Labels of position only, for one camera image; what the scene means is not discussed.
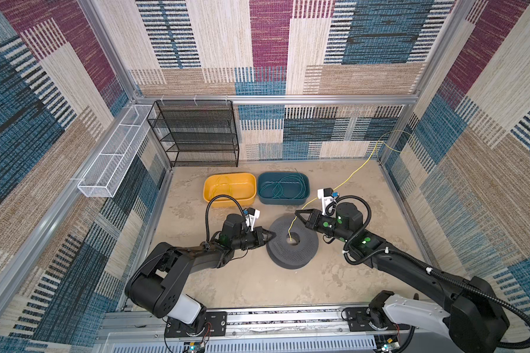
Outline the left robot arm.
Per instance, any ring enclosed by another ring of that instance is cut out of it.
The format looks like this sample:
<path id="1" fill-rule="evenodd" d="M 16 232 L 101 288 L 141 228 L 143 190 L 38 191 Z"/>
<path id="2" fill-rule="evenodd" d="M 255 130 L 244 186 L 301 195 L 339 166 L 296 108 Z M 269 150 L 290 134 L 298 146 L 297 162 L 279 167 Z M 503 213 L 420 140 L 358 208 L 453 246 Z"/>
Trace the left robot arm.
<path id="1" fill-rule="evenodd" d="M 212 235 L 210 209 L 220 199 L 232 201 L 238 212 L 228 215 L 222 229 Z M 220 269 L 235 260 L 235 251 L 248 252 L 275 239 L 274 232 L 255 225 L 259 215 L 258 210 L 244 209 L 231 196 L 213 197 L 206 207 L 206 239 L 196 247 L 158 244 L 128 280 L 125 295 L 133 304 L 159 319 L 172 319 L 191 329 L 200 329 L 206 324 L 206 307 L 183 293 L 189 275 Z"/>

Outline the dark grey perforated spool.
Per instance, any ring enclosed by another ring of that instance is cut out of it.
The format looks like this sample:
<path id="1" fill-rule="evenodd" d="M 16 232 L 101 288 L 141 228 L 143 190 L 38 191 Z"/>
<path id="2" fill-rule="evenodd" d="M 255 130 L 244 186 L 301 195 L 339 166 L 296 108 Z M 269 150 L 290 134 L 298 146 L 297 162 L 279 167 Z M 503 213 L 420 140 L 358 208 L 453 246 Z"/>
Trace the dark grey perforated spool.
<path id="1" fill-rule="evenodd" d="M 284 269 L 301 269 L 308 265 L 319 249 L 317 233 L 304 226 L 290 214 L 276 219 L 270 231 L 275 237 L 268 242 L 266 250 L 271 260 Z"/>

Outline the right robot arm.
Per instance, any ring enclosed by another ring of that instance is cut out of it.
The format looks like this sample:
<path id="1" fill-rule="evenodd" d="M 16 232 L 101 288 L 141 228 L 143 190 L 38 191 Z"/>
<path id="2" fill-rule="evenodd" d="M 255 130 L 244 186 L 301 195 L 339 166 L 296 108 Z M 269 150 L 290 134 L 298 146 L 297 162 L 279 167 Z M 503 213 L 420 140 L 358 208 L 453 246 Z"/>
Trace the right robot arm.
<path id="1" fill-rule="evenodd" d="M 530 348 L 530 316 L 499 299 L 484 279 L 444 272 L 369 231 L 372 210 L 363 198 L 332 194 L 322 201 L 322 209 L 297 210 L 294 214 L 306 228 L 330 242 L 341 241 L 348 264 L 365 264 L 385 272 L 431 300 L 417 302 L 382 291 L 370 303 L 375 324 L 386 316 L 395 324 L 444 335 L 464 352 Z"/>

